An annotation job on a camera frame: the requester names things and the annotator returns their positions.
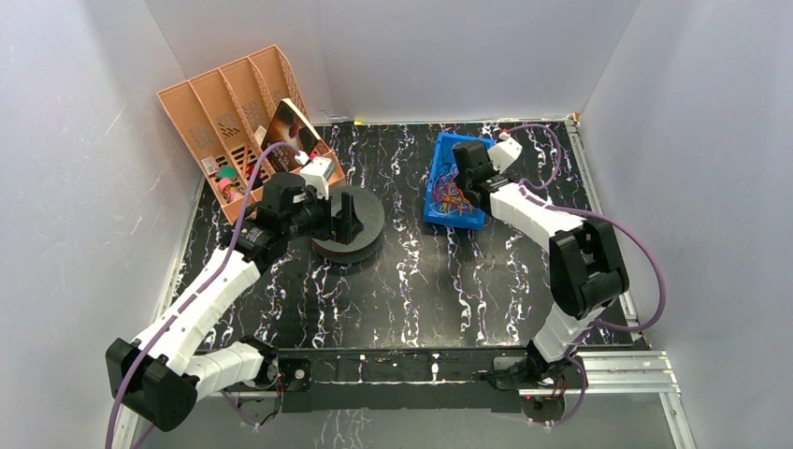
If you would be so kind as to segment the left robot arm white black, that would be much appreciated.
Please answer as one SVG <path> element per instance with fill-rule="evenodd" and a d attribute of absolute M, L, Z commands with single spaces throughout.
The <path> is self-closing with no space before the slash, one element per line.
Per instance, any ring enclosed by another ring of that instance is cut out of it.
<path fill-rule="evenodd" d="M 281 258 L 294 239 L 350 244 L 362 231 L 354 195 L 328 193 L 323 177 L 277 173 L 258 202 L 242 198 L 233 231 L 201 274 L 166 311 L 131 341 L 106 351 L 114 403 L 108 429 L 126 407 L 162 431 L 179 426 L 196 403 L 234 384 L 269 389 L 282 382 L 279 352 L 248 336 L 222 350 L 196 349 L 238 297 Z"/>

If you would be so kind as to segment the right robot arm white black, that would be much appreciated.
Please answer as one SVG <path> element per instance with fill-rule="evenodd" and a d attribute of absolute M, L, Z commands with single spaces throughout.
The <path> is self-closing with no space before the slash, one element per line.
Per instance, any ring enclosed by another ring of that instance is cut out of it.
<path fill-rule="evenodd" d="M 549 284 L 554 303 L 526 357 L 496 368 L 485 380 L 552 386 L 570 362 L 593 322 L 629 287 L 627 269 L 607 221 L 553 210 L 532 192 L 528 181 L 508 173 L 522 147 L 505 137 L 492 147 L 478 139 L 453 147 L 454 183 L 464 198 L 489 217 L 521 231 L 549 256 Z"/>

